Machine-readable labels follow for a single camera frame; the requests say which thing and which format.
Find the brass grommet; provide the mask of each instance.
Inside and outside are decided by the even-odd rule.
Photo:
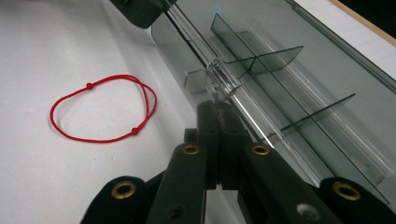
[[[270,153],[271,148],[268,146],[254,146],[251,150],[258,155],[265,156]]]
[[[114,186],[111,190],[111,196],[115,199],[126,199],[131,197],[136,191],[136,185],[131,181],[125,180],[121,181]]]
[[[332,190],[340,197],[350,201],[357,201],[361,198],[361,193],[346,183],[335,182],[332,184]]]
[[[199,152],[199,148],[196,146],[186,146],[183,148],[183,152],[187,155],[195,155]]]

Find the white surface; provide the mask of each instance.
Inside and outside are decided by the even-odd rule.
[[[328,0],[295,1],[393,79],[396,79],[396,47]]]
[[[87,82],[135,74],[159,96],[142,132],[118,143],[68,140],[52,104]],[[111,179],[165,169],[195,112],[151,40],[109,1],[0,1],[0,223],[79,223]],[[78,136],[114,137],[143,118],[138,88],[104,84],[57,110]]]

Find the black metal bracket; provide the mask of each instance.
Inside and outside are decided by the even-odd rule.
[[[130,176],[110,181],[81,223],[201,224],[206,191],[218,184],[238,190],[247,224],[396,223],[386,205],[352,181],[306,184],[276,150],[252,142],[230,105],[199,104],[197,122],[165,172],[147,183]]]

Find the black plastic part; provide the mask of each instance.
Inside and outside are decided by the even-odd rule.
[[[353,181],[341,177],[324,179],[318,196],[344,223],[396,223],[395,214],[385,204]]]
[[[124,199],[112,196],[114,187],[123,181],[135,185],[134,194]],[[149,201],[145,182],[139,178],[122,176],[108,182],[92,201],[81,224],[145,223]]]
[[[160,187],[161,182],[163,181],[163,175],[164,174],[165,174],[165,171],[162,171],[158,175],[152,177],[146,183],[146,191],[147,191],[147,195],[148,195],[148,204],[150,206],[154,202],[155,196],[157,195],[158,188]]]
[[[166,0],[110,0],[137,27],[147,29],[169,9]]]
[[[184,142],[196,142],[197,141],[197,129],[186,129],[184,130]]]
[[[326,204],[273,149],[245,147],[241,161],[268,219],[266,223],[341,223]]]
[[[207,189],[218,184],[220,129],[215,106],[212,101],[197,106],[197,142],[207,149]]]
[[[223,189],[238,189],[239,156],[252,143],[236,110],[229,104],[216,103],[221,138],[219,146],[219,182]]]
[[[204,223],[206,160],[202,145],[184,143],[175,149],[147,224]]]
[[[266,223],[267,212],[245,174],[241,174],[237,200],[247,224]]]

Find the clear acrylic panel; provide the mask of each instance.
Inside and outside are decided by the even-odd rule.
[[[186,71],[222,60],[243,84],[231,103],[305,181],[338,175],[396,203],[394,79],[291,0],[185,0],[176,9],[193,23],[179,24],[189,38],[172,16],[152,33],[180,86]],[[208,98],[186,94],[193,104]]]

